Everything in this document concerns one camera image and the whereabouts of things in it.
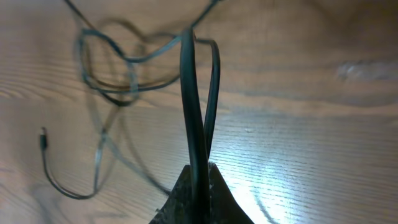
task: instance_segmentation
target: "cable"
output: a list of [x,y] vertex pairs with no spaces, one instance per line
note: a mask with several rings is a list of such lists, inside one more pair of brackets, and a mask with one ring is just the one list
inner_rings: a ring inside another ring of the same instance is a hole
[[[120,20],[120,19],[108,19],[105,20],[103,23],[100,23],[99,26],[96,28],[81,12],[80,10],[74,5],[74,3],[71,2],[71,0],[64,0],[65,3],[68,5],[68,7],[71,9],[73,12],[74,16],[76,16],[80,21],[83,21],[83,23],[89,27],[89,29],[84,28],[81,22],[77,19],[78,25],[81,27],[81,32],[80,35],[77,38],[77,56],[78,56],[78,62],[81,70],[81,77],[83,79],[83,82],[93,91],[97,91],[102,97],[107,99],[109,102],[111,102],[114,107],[108,117],[106,118],[105,123],[102,123],[102,120],[99,116],[98,109],[96,107],[96,103],[94,98],[87,94],[87,102],[89,106],[89,111],[91,113],[91,118],[93,120],[94,125],[96,126],[96,129],[98,130],[99,134],[101,135],[101,139],[99,140],[98,147],[96,150],[96,155],[95,155],[95,176],[94,176],[94,183],[93,183],[93,192],[88,194],[88,195],[81,195],[77,194],[75,192],[72,192],[71,190],[66,189],[63,187],[59,182],[55,180],[53,177],[50,166],[47,162],[47,152],[48,152],[48,141],[47,141],[47,130],[45,128],[42,128],[42,134],[40,135],[40,148],[42,152],[42,160],[43,160],[43,167],[44,167],[44,172],[46,178],[49,180],[49,182],[53,185],[55,189],[57,189],[61,194],[64,194],[67,197],[77,199],[77,200],[85,200],[94,197],[99,191],[100,187],[98,186],[98,179],[99,179],[99,172],[100,172],[100,165],[101,165],[101,160],[102,160],[102,155],[103,155],[103,148],[104,145],[106,144],[111,152],[113,153],[113,156],[121,161],[125,166],[128,166],[128,168],[132,169],[133,171],[137,172],[141,177],[145,178],[148,182],[150,182],[153,186],[158,188],[160,191],[162,191],[166,195],[170,195],[170,191],[161,186],[156,180],[154,180],[152,177],[147,175],[145,172],[141,171],[138,169],[132,162],[129,162],[127,159],[123,157],[121,154],[120,150],[118,147],[115,145],[113,140],[108,134],[109,129],[111,128],[115,118],[117,117],[117,114],[120,112],[122,107],[129,106],[133,104],[137,99],[138,99],[138,93],[142,91],[150,91],[150,90],[157,90],[159,88],[164,88],[167,87],[168,85],[172,84],[173,82],[177,81],[180,78],[180,75],[176,75],[172,77],[170,80],[167,80],[166,82],[163,82],[161,84],[158,84],[158,82],[150,82],[150,83],[138,83],[136,74],[134,72],[134,64],[138,63],[143,63],[146,62],[150,59],[153,59],[155,57],[160,56],[164,52],[168,51],[171,49],[173,46],[175,46],[177,43],[179,43],[182,39],[180,35],[175,35],[175,34],[168,34],[168,33],[162,33],[162,34],[157,34],[152,37],[170,37],[171,40],[166,43],[164,46],[161,48],[155,50],[154,52],[147,54],[146,56],[143,57],[128,57],[124,51],[118,46],[118,44],[108,37],[107,35],[103,34],[100,32],[100,29],[102,29],[104,26],[108,26],[110,24],[119,24],[128,31],[132,32],[133,34],[136,34],[138,38],[143,41],[144,43],[148,43],[150,41],[149,37],[145,37],[141,33],[138,32],[138,30],[128,21]],[[203,10],[203,12],[195,19],[188,30],[190,31],[185,31],[184,35],[191,35],[188,34],[192,32],[192,29],[195,28],[204,18],[205,16],[211,11],[211,9],[217,4],[219,0],[211,0],[209,5]],[[86,38],[89,36],[97,37],[101,40],[102,44],[107,44],[109,45],[112,50],[116,53],[116,55],[121,58],[122,60],[125,61],[126,66],[127,66],[127,76],[129,78],[129,84],[128,85],[114,85],[110,84],[107,82],[104,82],[102,80],[99,80],[96,75],[93,72],[93,68],[91,65],[91,52],[88,44],[86,43]],[[191,159],[191,165],[193,167],[197,167],[198,164],[201,164],[201,167],[204,166],[207,169],[207,161],[208,157],[210,155],[210,148],[211,148],[211,140],[213,137],[213,131],[214,131],[214,125],[215,125],[215,115],[216,115],[216,105],[217,105],[217,98],[218,98],[218,87],[220,84],[220,56],[218,53],[218,48],[217,45],[213,40],[204,40],[204,39],[198,39],[197,42],[201,44],[209,44],[211,45],[212,52],[213,52],[213,67],[212,67],[212,75],[211,75],[211,83],[210,83],[210,91],[209,91],[209,99],[208,99],[208,106],[206,109],[206,117],[205,117],[205,125],[203,127],[203,123],[201,120],[201,115],[200,115],[200,107],[197,108],[198,104],[198,93],[197,93],[197,85],[196,85],[196,75],[194,77],[190,77],[189,75],[181,75],[181,81],[182,81],[182,90],[184,88],[184,91],[182,91],[182,96],[183,96],[183,105],[184,105],[184,115],[186,115],[186,111],[188,112],[189,109],[188,107],[195,105],[195,117],[192,117],[192,121],[196,124],[199,125],[201,128],[199,129],[199,143],[200,147],[197,149],[195,146],[192,146],[192,141],[188,140],[188,147],[190,150],[190,157],[191,154],[196,155],[196,154],[201,154],[200,158],[197,159],[195,156],[192,156]],[[185,63],[184,57],[181,57],[181,65]],[[190,64],[187,66],[191,66],[192,69],[195,69],[195,58],[193,56],[193,60],[191,58]],[[189,87],[195,87],[192,90],[189,90],[187,88]],[[112,97],[111,94],[117,94],[117,98]],[[193,101],[192,105],[190,103],[187,103],[187,99],[190,99],[192,96],[191,94],[195,95],[195,101]],[[131,95],[130,100],[124,100],[124,95]],[[196,131],[193,131],[191,128],[191,122],[187,121],[187,118],[189,118],[189,115],[185,117],[185,122],[187,123],[187,135],[192,136],[192,134],[195,134]],[[198,176],[198,175],[203,175],[203,170],[198,171],[197,168],[193,168],[194,170],[194,175],[193,176]],[[193,182],[193,189],[195,189],[195,192],[199,192],[201,194],[202,191],[205,191],[205,186],[203,185],[203,182],[195,181]],[[207,191],[208,191],[208,174],[207,174]]]

